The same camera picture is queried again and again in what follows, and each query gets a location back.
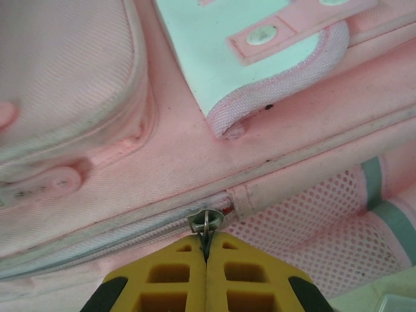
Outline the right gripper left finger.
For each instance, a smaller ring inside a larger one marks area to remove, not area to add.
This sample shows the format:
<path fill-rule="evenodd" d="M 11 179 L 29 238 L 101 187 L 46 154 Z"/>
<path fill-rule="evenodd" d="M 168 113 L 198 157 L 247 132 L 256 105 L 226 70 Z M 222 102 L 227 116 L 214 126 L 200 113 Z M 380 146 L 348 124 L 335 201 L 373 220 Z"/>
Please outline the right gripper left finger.
<path fill-rule="evenodd" d="M 189 235 L 108 273 L 83 312 L 204 312 L 206 264 Z"/>

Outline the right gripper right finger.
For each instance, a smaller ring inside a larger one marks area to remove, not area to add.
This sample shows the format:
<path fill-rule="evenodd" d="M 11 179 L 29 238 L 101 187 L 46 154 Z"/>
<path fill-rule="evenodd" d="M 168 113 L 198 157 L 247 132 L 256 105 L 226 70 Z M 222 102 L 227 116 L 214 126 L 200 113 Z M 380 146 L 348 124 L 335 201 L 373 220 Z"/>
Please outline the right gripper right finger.
<path fill-rule="evenodd" d="M 303 271 L 229 233 L 213 235 L 207 312 L 332 312 Z"/>

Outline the pink school backpack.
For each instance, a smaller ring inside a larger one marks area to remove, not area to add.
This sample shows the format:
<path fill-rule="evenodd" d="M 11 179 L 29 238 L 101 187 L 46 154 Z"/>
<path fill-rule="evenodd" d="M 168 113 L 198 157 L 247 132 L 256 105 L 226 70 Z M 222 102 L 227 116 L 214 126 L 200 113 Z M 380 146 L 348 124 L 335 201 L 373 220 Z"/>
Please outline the pink school backpack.
<path fill-rule="evenodd" d="M 416 267 L 416 0 L 0 0 L 0 312 L 204 211 L 327 298 Z"/>

